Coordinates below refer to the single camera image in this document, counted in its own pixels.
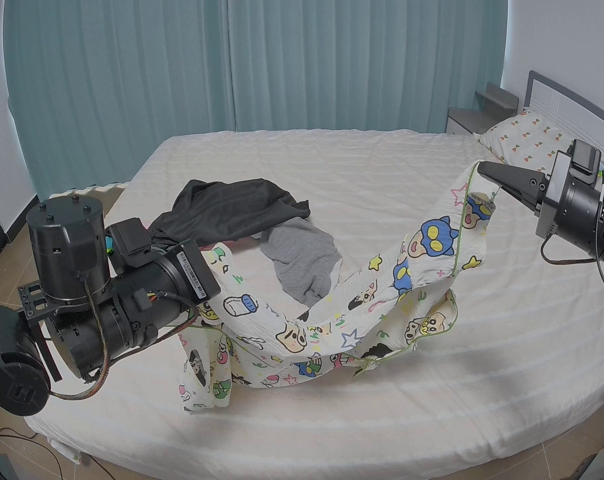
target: gray headboard frame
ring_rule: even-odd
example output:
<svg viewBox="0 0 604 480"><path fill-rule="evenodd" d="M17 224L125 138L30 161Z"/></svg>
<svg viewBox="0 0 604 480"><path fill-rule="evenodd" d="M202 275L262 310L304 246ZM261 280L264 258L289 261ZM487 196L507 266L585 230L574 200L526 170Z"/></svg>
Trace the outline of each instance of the gray headboard frame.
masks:
<svg viewBox="0 0 604 480"><path fill-rule="evenodd" d="M602 121L604 121L604 110L602 108L598 107L593 102L588 101L584 97L580 96L579 94L577 94L577 92L571 91L570 89L568 89L568 87L564 87L563 85L558 84L554 80L551 80L550 78L546 78L544 75L540 75L537 71L529 71L529 73L528 73L528 85L526 86L526 98L524 98L525 107L528 107L531 104L531 93L533 91L533 81L534 80L538 80L539 82L550 87L551 89L554 89L555 91L557 91L561 94L564 94L564 96L575 101L575 103L578 103L579 105L584 107L586 110L589 110L594 115L599 117Z"/></svg>

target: barcode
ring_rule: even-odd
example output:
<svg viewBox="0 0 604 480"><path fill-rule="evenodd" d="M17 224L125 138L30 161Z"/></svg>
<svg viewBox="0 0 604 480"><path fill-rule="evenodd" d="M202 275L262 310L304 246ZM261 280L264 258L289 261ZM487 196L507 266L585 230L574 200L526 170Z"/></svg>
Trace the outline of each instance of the barcode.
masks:
<svg viewBox="0 0 604 480"><path fill-rule="evenodd" d="M180 265L182 265L182 268L184 269L184 273L189 278L189 282L191 283L191 286L193 286L195 293L198 294L198 296L201 299L207 298L207 293L202 288L202 285L200 284L200 280L195 275L195 272L193 271L193 267L191 267L191 264L189 263L189 260L186 258L186 254L184 253L184 251L178 252L177 258L178 258L178 261L180 262Z"/></svg>

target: baseboard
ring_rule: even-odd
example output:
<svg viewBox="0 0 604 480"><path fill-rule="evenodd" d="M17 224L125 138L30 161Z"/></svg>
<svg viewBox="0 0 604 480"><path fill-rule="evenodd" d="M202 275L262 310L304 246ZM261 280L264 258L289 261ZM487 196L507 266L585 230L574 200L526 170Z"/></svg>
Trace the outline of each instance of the baseboard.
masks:
<svg viewBox="0 0 604 480"><path fill-rule="evenodd" d="M14 220L13 224L11 224L9 231L6 232L6 237L8 238L9 242L12 242L13 240L15 240L15 237L18 236L18 233L26 224L26 214L36 204L40 204L40 200L37 196L34 196L33 199L31 199L31 201L29 202L29 204L26 205L24 210L22 210L20 215L18 215L18 218Z"/></svg>

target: gray towel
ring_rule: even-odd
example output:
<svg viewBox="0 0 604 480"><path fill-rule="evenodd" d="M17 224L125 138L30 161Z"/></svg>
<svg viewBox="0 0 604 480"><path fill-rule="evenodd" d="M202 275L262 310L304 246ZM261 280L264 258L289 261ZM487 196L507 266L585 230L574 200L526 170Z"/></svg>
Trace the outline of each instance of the gray towel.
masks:
<svg viewBox="0 0 604 480"><path fill-rule="evenodd" d="M295 300L311 307L329 294L330 272L341 256L328 233L295 217L263 231L260 250Z"/></svg>

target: tiled floor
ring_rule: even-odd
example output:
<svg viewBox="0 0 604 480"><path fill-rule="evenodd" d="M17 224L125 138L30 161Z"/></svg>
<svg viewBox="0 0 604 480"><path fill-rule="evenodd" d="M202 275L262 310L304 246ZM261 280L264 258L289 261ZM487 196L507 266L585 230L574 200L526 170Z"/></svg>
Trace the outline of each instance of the tiled floor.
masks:
<svg viewBox="0 0 604 480"><path fill-rule="evenodd" d="M107 212L113 206L121 189L94 191L90 193L101 199ZM2 251L0 256L0 304L18 308L17 287L34 281L38 274L33 263L28 230L22 229L16 240ZM10 415L0 409L0 428L11 427L14 430L31 435L33 432L23 418ZM46 439L37 436L38 443L52 450ZM570 476L586 457L604 447L604 405L584 423L550 439L520 452L513 457L494 460L489 463L459 471L440 480L560 480ZM59 479L58 466L50 453L41 447L12 438L0 438L0 452L7 453L11 459L25 469L32 470L43 480ZM82 464L73 462L53 450L62 466L66 480L108 479L106 473L89 457L82 458ZM106 461L102 465L117 480L147 479L149 477L121 468Z"/></svg>

